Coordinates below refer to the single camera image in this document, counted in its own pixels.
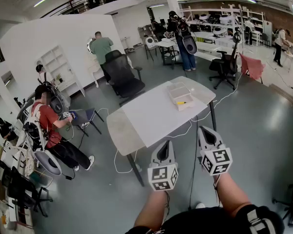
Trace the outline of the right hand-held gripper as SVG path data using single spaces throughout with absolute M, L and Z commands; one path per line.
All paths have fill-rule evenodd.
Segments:
M 201 164 L 210 176 L 227 173 L 232 165 L 230 148 L 225 148 L 221 136 L 213 129 L 200 126 L 198 129 L 202 156 Z

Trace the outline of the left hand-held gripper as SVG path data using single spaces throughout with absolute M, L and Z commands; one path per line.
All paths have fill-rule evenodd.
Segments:
M 173 190 L 178 179 L 178 163 L 170 140 L 162 142 L 152 153 L 147 170 L 148 182 L 153 191 Z

